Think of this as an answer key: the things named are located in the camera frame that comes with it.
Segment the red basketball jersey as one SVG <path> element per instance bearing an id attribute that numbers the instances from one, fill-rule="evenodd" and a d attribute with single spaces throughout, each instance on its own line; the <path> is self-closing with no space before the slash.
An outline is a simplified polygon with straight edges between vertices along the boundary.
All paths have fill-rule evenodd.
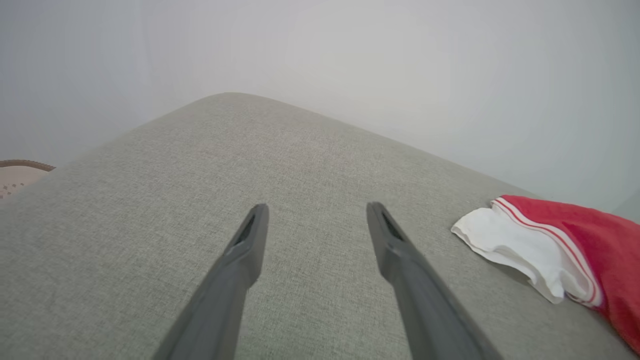
<path id="1" fill-rule="evenodd" d="M 503 194 L 451 228 L 474 253 L 526 276 L 547 301 L 598 312 L 640 356 L 640 224 L 571 203 Z"/>

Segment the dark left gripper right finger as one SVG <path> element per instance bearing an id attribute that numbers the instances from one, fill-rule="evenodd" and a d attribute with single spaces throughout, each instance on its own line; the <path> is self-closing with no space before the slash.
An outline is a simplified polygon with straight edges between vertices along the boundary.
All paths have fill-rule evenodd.
<path id="1" fill-rule="evenodd" d="M 366 222 L 382 277 L 393 287 L 413 360 L 503 360 L 381 202 Z"/>

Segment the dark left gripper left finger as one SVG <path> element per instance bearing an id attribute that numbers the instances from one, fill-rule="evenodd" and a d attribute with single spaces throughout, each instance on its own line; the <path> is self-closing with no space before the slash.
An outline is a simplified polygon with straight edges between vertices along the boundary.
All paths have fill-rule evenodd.
<path id="1" fill-rule="evenodd" d="M 152 360 L 233 360 L 247 292 L 262 272 L 268 224 L 267 204 L 254 205 Z"/>

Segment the beige laundry basket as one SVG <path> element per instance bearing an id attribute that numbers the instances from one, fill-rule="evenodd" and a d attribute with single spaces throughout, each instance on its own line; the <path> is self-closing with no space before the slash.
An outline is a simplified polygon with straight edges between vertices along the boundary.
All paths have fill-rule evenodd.
<path id="1" fill-rule="evenodd" d="M 0 161 L 0 201 L 38 182 L 55 168 L 43 162 L 23 159 Z"/>

